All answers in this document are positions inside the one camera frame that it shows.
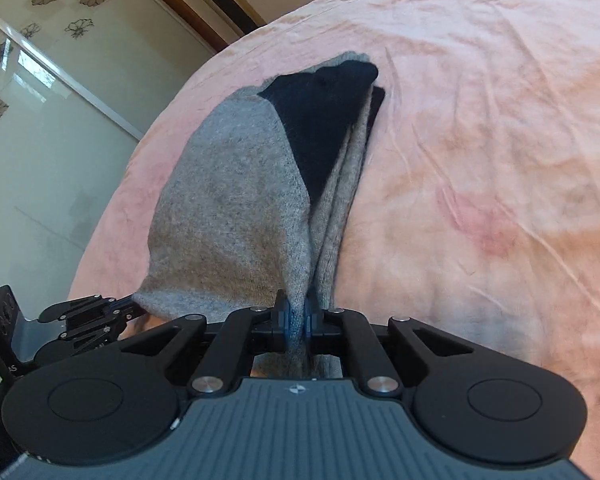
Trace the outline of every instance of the bed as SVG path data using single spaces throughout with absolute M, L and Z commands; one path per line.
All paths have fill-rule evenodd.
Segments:
M 242 38 L 138 145 L 71 296 L 138 289 L 160 190 L 222 99 L 347 50 L 386 98 L 336 302 L 567 377 L 589 409 L 573 459 L 600 480 L 600 0 L 317 0 Z

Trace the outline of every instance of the pink bedsheet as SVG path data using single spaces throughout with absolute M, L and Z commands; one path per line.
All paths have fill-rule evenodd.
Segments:
M 336 300 L 405 313 L 564 375 L 589 407 L 573 455 L 600 480 L 600 0 L 317 0 L 187 82 L 142 140 L 72 297 L 121 297 L 187 137 L 227 95 L 337 54 L 387 90 Z

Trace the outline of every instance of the white printed symbol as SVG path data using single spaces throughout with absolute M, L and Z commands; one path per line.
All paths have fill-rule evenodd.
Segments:
M 306 388 L 302 384 L 294 384 L 289 388 L 289 391 L 294 395 L 300 395 L 305 393 Z

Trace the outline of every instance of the dark pink patch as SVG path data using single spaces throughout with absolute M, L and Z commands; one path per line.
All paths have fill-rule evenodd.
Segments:
M 496 197 L 459 194 L 442 186 L 436 190 L 436 201 L 442 216 L 484 254 L 504 257 L 515 244 L 518 226 Z

